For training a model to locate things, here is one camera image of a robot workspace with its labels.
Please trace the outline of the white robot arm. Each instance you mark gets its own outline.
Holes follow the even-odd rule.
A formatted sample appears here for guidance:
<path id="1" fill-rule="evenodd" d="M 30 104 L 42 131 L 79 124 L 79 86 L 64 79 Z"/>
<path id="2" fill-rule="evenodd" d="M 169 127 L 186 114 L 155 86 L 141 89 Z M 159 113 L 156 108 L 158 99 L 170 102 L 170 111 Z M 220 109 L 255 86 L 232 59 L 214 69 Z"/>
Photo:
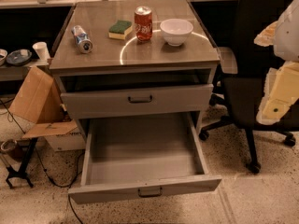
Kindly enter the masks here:
<path id="1" fill-rule="evenodd" d="M 284 61 L 279 69 L 269 69 L 256 116 L 259 123 L 272 125 L 299 99 L 299 0 L 293 0 L 277 21 L 256 36 L 254 43 L 272 46 L 274 54 Z"/>

